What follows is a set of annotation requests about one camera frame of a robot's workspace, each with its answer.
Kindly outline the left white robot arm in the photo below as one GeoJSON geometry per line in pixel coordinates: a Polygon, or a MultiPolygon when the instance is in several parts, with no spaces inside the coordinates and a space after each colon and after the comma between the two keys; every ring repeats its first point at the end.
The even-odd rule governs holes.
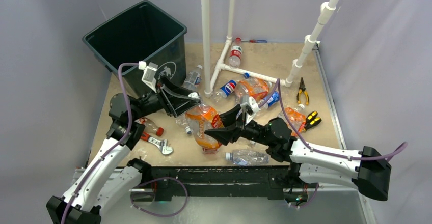
{"type": "Polygon", "coordinates": [[[152,181],[151,165],[133,159],[113,179],[119,163],[141,139],[145,126],[136,120],[161,109],[178,117],[201,103],[196,91],[177,86],[165,77],[144,97],[122,92],[110,100],[112,119],[101,148],[82,175],[62,196],[52,196],[47,211],[53,223],[101,223],[110,208],[135,186],[145,188],[152,181]]]}

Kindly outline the large orange soda bottle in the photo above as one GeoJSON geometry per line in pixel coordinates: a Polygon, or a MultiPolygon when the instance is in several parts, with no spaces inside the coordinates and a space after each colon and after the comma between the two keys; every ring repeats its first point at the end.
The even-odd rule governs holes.
{"type": "Polygon", "coordinates": [[[272,83],[255,77],[249,77],[237,83],[234,90],[235,102],[240,103],[244,95],[253,97],[256,101],[263,99],[268,95],[272,83]]]}

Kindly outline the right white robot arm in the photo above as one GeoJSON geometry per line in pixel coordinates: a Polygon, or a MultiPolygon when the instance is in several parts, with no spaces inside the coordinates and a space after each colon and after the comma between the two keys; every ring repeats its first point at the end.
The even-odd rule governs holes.
{"type": "Polygon", "coordinates": [[[247,121],[247,116],[237,105],[220,116],[222,128],[207,129],[204,133],[223,145],[242,137],[267,146],[266,152],[272,159],[292,165],[286,180],[293,187],[302,183],[329,183],[351,187],[370,199],[388,200],[392,166],[375,148],[341,150],[303,142],[292,136],[282,118],[260,125],[254,120],[247,121]]]}

